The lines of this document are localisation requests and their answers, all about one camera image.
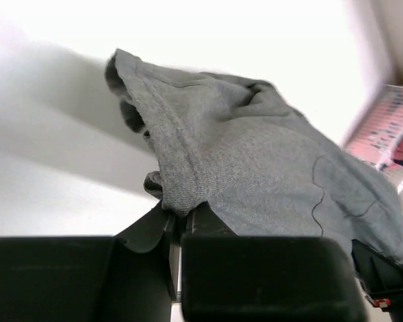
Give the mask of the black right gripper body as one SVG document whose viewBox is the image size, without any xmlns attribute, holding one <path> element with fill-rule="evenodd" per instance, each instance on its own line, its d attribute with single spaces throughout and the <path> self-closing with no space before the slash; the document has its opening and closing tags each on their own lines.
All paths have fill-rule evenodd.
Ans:
<svg viewBox="0 0 403 322">
<path fill-rule="evenodd" d="M 403 265 L 354 239 L 352 257 L 368 301 L 374 307 L 403 307 Z"/>
</svg>

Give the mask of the grey shorts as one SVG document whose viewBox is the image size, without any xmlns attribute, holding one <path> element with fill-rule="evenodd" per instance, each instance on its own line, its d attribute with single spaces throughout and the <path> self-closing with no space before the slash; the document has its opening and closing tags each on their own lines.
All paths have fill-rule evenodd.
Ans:
<svg viewBox="0 0 403 322">
<path fill-rule="evenodd" d="M 105 81 L 159 169 L 144 189 L 186 216 L 202 203 L 239 235 L 358 240 L 403 265 L 403 211 L 378 171 L 263 80 L 187 72 L 116 50 Z"/>
</svg>

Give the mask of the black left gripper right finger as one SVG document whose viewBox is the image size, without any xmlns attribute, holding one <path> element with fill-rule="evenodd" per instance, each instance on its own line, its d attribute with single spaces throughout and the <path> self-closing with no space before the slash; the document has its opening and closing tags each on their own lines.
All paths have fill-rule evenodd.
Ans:
<svg viewBox="0 0 403 322">
<path fill-rule="evenodd" d="M 364 321 L 353 268 L 323 237 L 238 236 L 208 205 L 181 239 L 186 321 Z"/>
</svg>

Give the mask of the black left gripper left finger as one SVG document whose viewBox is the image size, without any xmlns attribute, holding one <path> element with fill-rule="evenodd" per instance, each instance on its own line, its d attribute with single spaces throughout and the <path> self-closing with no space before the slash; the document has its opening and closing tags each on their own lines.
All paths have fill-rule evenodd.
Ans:
<svg viewBox="0 0 403 322">
<path fill-rule="evenodd" d="M 115 236 L 0 237 L 0 321 L 169 321 L 175 226 L 157 205 Z"/>
</svg>

